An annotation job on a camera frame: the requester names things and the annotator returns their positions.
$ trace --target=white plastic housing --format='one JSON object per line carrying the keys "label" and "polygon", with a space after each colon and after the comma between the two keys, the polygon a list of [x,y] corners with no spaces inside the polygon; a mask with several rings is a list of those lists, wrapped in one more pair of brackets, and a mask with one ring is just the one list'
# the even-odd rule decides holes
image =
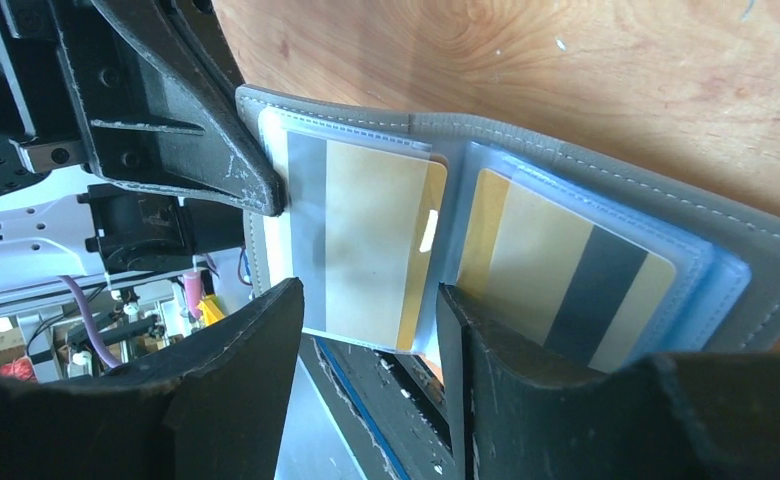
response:
{"label": "white plastic housing", "polygon": [[94,236],[90,208],[75,195],[0,212],[0,292],[58,275],[103,273],[98,252],[87,252],[84,244]]}

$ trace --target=blue strip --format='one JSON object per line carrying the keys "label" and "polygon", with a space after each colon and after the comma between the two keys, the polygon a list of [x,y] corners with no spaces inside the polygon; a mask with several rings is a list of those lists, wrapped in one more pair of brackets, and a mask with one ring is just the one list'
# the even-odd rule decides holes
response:
{"label": "blue strip", "polygon": [[343,385],[343,390],[345,390],[346,394],[349,395],[349,398],[352,400],[352,404],[355,405],[358,413],[361,415],[361,417],[363,417],[364,422],[366,422],[367,428],[372,433],[373,437],[375,437],[375,443],[377,443],[378,446],[387,455],[387,459],[390,461],[390,464],[393,465],[393,469],[396,470],[399,478],[402,480],[410,480],[411,477],[409,477],[407,472],[405,472],[405,469],[402,468],[402,462],[399,461],[399,458],[396,457],[396,453],[392,448],[390,448],[390,444],[387,443],[387,439],[384,438],[381,430],[378,429],[378,425],[375,424],[375,420],[372,419],[369,411],[367,411],[366,405],[363,404],[363,401],[358,395],[358,392],[355,391],[355,387],[352,386],[352,382],[346,378],[346,374],[343,372],[340,364],[337,363],[337,359],[334,358],[331,350],[328,349],[328,345],[326,345],[325,341],[320,338],[315,338],[315,340],[316,344],[319,346],[319,349],[322,351],[322,354],[325,355],[326,359],[328,359],[328,363],[331,365],[331,369],[334,370],[334,374],[337,375],[337,378]]}
{"label": "blue strip", "polygon": [[246,249],[240,249],[240,260],[243,261],[243,275],[249,278],[249,282],[252,281],[252,270],[249,268],[249,255],[246,253]]}

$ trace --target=cable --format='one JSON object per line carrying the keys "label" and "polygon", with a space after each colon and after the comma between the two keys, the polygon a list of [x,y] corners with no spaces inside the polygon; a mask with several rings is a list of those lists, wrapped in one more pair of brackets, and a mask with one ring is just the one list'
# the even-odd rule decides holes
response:
{"label": "cable", "polygon": [[104,344],[104,340],[101,338],[101,333],[96,326],[96,322],[93,320],[93,312],[90,311],[90,304],[87,303],[87,297],[84,295],[84,291],[81,290],[81,287],[79,287],[74,280],[72,280],[72,277],[61,275],[58,278],[69,287],[69,290],[75,297],[75,303],[78,304],[78,310],[81,311],[84,327],[87,329],[87,336],[90,338],[90,343],[93,345],[93,349],[95,349],[99,358],[101,358],[110,368],[116,368],[119,365],[122,365],[122,362],[114,357],[113,354],[110,353],[110,350],[107,349],[107,345]]}
{"label": "cable", "polygon": [[240,281],[243,285],[247,287],[252,286],[252,282],[247,282],[245,278],[243,278],[243,261],[245,263],[249,263],[248,257],[246,256],[246,247],[243,246],[243,248],[240,249],[240,258],[237,259],[237,280]]}
{"label": "cable", "polygon": [[[98,287],[96,287],[90,293],[90,295],[87,297],[87,303],[92,303],[92,301],[95,300],[95,298],[97,296],[99,296],[99,294],[101,292],[103,292],[105,288],[107,288],[106,284],[105,285],[99,285]],[[47,329],[51,328],[55,323],[61,322],[63,320],[66,320],[70,316],[74,315],[75,312],[77,312],[77,311],[78,311],[78,307],[76,306],[74,309],[70,310],[68,313],[61,313],[60,315],[56,315],[54,317],[46,318],[46,319],[42,320],[40,323],[38,323],[37,324],[37,328],[34,329],[34,333],[31,334],[31,337],[28,339],[28,343],[25,345],[25,355],[27,355],[29,357],[31,356],[31,344],[34,343],[34,340],[36,340],[36,338],[38,336],[40,336],[40,334],[45,332]]]}
{"label": "cable", "polygon": [[249,278],[249,282],[252,281],[252,267],[249,265],[249,251],[246,249],[246,246],[243,245],[243,268],[246,269],[245,273],[246,276]]}
{"label": "cable", "polygon": [[[123,278],[122,281],[123,282],[140,281],[140,280],[146,280],[148,278],[155,277],[155,276],[158,276],[158,275],[160,275],[160,273],[158,273],[158,272],[149,272],[149,273],[144,273],[142,275],[135,275],[133,277]],[[50,293],[50,294],[45,294],[45,295],[37,295],[37,296],[31,297],[31,298],[29,298],[27,300],[42,300],[42,299],[53,298],[53,297],[57,297],[57,296],[58,296],[57,293]],[[9,307],[11,305],[16,305],[16,304],[22,303],[23,301],[24,300],[14,300],[12,302],[2,302],[2,303],[0,303],[0,308],[5,308],[5,307]]]}
{"label": "cable", "polygon": [[210,273],[216,275],[219,277],[219,270],[216,268],[216,263],[213,261],[213,258],[210,256],[210,254],[203,254],[202,257],[204,257],[205,262],[207,263],[207,269],[210,270]]}

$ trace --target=white stitching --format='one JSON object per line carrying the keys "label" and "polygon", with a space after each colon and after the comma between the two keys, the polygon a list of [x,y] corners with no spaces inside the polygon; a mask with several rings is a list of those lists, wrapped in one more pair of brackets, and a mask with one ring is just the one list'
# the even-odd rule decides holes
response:
{"label": "white stitching", "polygon": [[250,275],[252,275],[252,280],[257,284],[258,291],[264,292],[267,289],[263,286],[263,280],[261,280],[261,276],[258,273],[260,271],[260,266],[258,265],[257,261],[257,241],[255,240],[255,225],[254,220],[252,219],[252,216],[254,214],[249,215],[249,240],[252,244],[252,268],[254,268],[253,271],[249,272]]}
{"label": "white stitching", "polygon": [[[567,154],[565,154],[563,152],[557,151],[557,150],[555,150],[555,149],[553,149],[551,147],[544,147],[543,145],[541,145],[539,143],[534,143],[532,141],[516,137],[516,136],[511,135],[509,133],[499,132],[499,131],[496,131],[496,130],[491,130],[491,129],[479,127],[479,126],[476,126],[476,125],[469,125],[469,124],[456,123],[456,122],[414,122],[414,123],[371,122],[371,121],[358,120],[358,119],[353,119],[353,118],[344,118],[344,117],[334,117],[334,116],[330,116],[330,115],[321,115],[321,114],[318,114],[318,113],[308,112],[308,111],[305,111],[305,110],[299,110],[299,109],[295,109],[295,108],[285,107],[285,106],[282,106],[282,105],[276,105],[276,104],[273,104],[273,103],[270,103],[270,102],[265,102],[263,100],[260,100],[260,99],[257,99],[257,98],[252,98],[252,97],[248,97],[248,96],[245,96],[245,95],[242,98],[244,98],[244,99],[247,98],[247,99],[251,100],[252,102],[259,103],[259,104],[262,104],[262,105],[266,105],[266,106],[269,106],[269,107],[280,108],[282,110],[287,110],[287,111],[291,111],[291,112],[301,113],[303,115],[308,115],[308,116],[313,116],[313,117],[325,118],[325,119],[329,119],[329,120],[337,120],[337,121],[340,121],[340,122],[356,122],[356,123],[360,123],[360,124],[391,126],[391,127],[413,127],[413,126],[423,126],[423,127],[435,127],[435,126],[437,126],[437,127],[443,127],[443,126],[451,125],[453,127],[461,127],[461,128],[466,128],[466,129],[479,130],[479,131],[487,132],[488,134],[491,134],[491,135],[501,135],[501,136],[507,137],[507,138],[509,138],[509,139],[511,139],[513,141],[520,142],[520,143],[522,143],[524,145],[532,146],[532,147],[535,147],[535,148],[543,149],[546,152],[554,153],[554,154],[559,155],[559,156],[561,156],[563,158],[566,158],[568,160],[572,160],[572,161],[576,162],[579,165],[584,165],[584,166],[586,166],[586,167],[588,167],[588,168],[590,168],[592,170],[598,170],[599,172],[602,172],[602,173],[604,173],[606,175],[611,175],[611,176],[613,176],[615,178],[619,178],[621,180],[625,180],[628,183],[636,183],[637,185],[639,185],[639,186],[641,186],[643,188],[648,188],[651,191],[659,193],[659,194],[662,194],[662,195],[664,195],[667,198],[677,200],[677,201],[679,201],[679,202],[681,202],[681,203],[683,203],[685,205],[691,205],[693,207],[696,207],[696,209],[698,209],[698,210],[710,211],[711,213],[713,213],[715,215],[719,215],[721,217],[728,218],[729,220],[732,220],[732,221],[737,222],[737,223],[742,223],[742,224],[746,225],[746,227],[749,228],[750,230],[758,230],[761,233],[764,233],[764,234],[770,235],[770,236],[772,236],[774,238],[779,238],[780,239],[780,234],[771,232],[771,231],[769,231],[769,230],[767,230],[765,228],[760,228],[760,227],[756,226],[755,224],[753,224],[751,222],[743,222],[739,218],[736,218],[736,217],[734,217],[732,215],[729,215],[727,213],[721,212],[719,210],[709,209],[705,205],[700,205],[700,204],[698,204],[696,202],[693,202],[691,200],[688,200],[686,198],[680,198],[680,197],[678,197],[678,196],[676,196],[676,195],[674,195],[672,193],[664,192],[664,191],[658,189],[657,187],[653,187],[653,186],[648,185],[646,183],[642,183],[642,182],[639,182],[639,181],[634,180],[632,178],[620,175],[619,173],[614,173],[614,172],[611,172],[611,171],[606,170],[604,168],[597,167],[596,165],[593,165],[591,163],[587,163],[585,161],[579,160],[579,159],[577,159],[575,157],[572,157],[570,155],[567,155]],[[761,323],[759,323],[755,327],[755,330],[753,330],[746,337],[746,340],[744,340],[740,344],[740,348],[741,349],[746,348],[746,346],[749,345],[752,342],[752,340],[764,329],[764,327],[766,327],[767,324],[770,323],[770,321],[773,319],[773,315],[775,315],[775,313],[779,309],[780,309],[780,299],[779,299],[778,303],[776,303],[776,305],[772,308],[772,310],[770,310],[770,313],[767,314],[767,316],[764,318],[764,320],[762,320]]]}
{"label": "white stitching", "polygon": [[[351,125],[347,125],[345,123],[339,123],[339,122],[329,122],[327,120],[321,120],[314,118],[309,115],[299,115],[295,112],[280,112],[278,113],[278,116],[280,117],[286,117],[292,120],[296,120],[302,123],[310,123],[312,125],[317,125],[319,127],[325,128],[325,129],[333,129],[340,132],[343,132],[347,135],[358,135],[360,137],[366,137],[370,140],[381,140],[385,142],[395,143],[398,145],[401,145],[406,148],[411,148],[414,150],[419,150],[420,147],[417,144],[421,144],[423,146],[426,146],[426,144],[423,144],[422,142],[416,142],[408,138],[404,138],[398,135],[387,135],[379,130],[369,130],[362,127],[353,127]],[[267,146],[266,140],[263,138],[263,133],[260,134],[261,139],[263,140],[263,145]]]}
{"label": "white stitching", "polygon": [[708,321],[705,322],[705,325],[703,325],[702,330],[700,330],[699,334],[696,336],[697,344],[702,344],[702,343],[708,341],[708,339],[706,337],[708,336],[709,333],[712,333],[708,329],[711,328],[712,326],[716,327],[716,326],[719,325],[716,322],[717,322],[717,317],[720,315],[720,312],[722,312],[722,311],[728,312],[728,309],[730,308],[729,303],[731,303],[731,301],[732,301],[732,293],[739,291],[738,290],[738,286],[740,285],[740,282],[743,281],[743,277],[744,277],[744,275],[738,275],[737,276],[737,278],[735,279],[735,283],[732,286],[732,288],[730,288],[728,290],[728,292],[726,292],[726,295],[720,301],[720,305],[717,306],[717,309],[714,310],[714,313],[712,313],[711,317],[708,318]]}
{"label": "white stitching", "polygon": [[353,123],[359,123],[361,125],[379,125],[382,127],[410,127],[410,123],[387,123],[387,122],[373,122],[369,120],[358,120],[357,118],[346,118],[346,117],[335,117],[332,115],[322,115],[320,113],[314,113],[314,112],[308,112],[307,110],[299,110],[298,108],[290,108],[285,107],[283,105],[276,105],[274,103],[264,102],[263,100],[259,100],[252,97],[243,97],[244,99],[251,100],[255,103],[260,103],[262,105],[266,105],[268,107],[275,107],[280,108],[281,110],[286,110],[288,112],[293,113],[301,113],[302,115],[307,115],[309,117],[316,117],[316,118],[324,118],[326,120],[336,120],[338,122],[353,122]]}

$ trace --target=wooden surface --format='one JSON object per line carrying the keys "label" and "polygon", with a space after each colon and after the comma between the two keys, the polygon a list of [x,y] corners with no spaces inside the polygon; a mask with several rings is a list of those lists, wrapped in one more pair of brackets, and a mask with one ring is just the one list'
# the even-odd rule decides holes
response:
{"label": "wooden surface", "polygon": [[247,83],[492,117],[780,216],[780,0],[214,5]]}

